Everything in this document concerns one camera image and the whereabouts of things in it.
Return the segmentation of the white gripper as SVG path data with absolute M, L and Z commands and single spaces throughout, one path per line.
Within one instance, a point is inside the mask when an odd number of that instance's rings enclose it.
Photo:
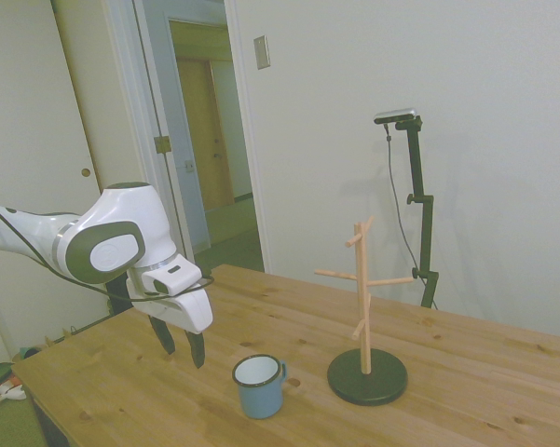
M 195 290 L 196 282 L 187 279 L 154 279 L 152 285 L 159 281 L 166 292 L 158 292 L 157 300 L 145 301 L 145 293 L 133 280 L 129 280 L 129 295 L 132 304 L 141 312 L 149 315 L 150 324 L 158 341 L 168 355 L 175 352 L 175 343 L 167 323 L 185 330 L 185 337 L 190 345 L 191 357 L 197 369 L 200 369 L 206 358 L 203 331 L 212 324 L 212 309 L 204 289 Z

